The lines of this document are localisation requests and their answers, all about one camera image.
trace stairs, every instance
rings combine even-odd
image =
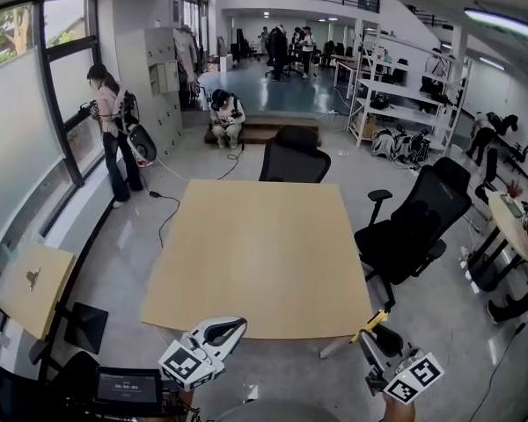
[[[245,144],[265,144],[268,139],[274,137],[278,130],[285,125],[308,127],[315,132],[319,131],[319,123],[314,119],[248,116],[243,126],[242,138]],[[217,139],[210,129],[206,132],[204,141],[206,144],[217,144]],[[320,147],[320,145],[321,139],[319,136],[317,147]]]

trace sneaker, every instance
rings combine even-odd
[[[495,309],[496,309],[495,304],[489,300],[487,302],[487,314],[489,314],[489,317],[491,317],[491,322],[493,323],[493,325],[498,324],[498,322],[495,319],[495,316],[493,316],[493,311],[495,311]]]

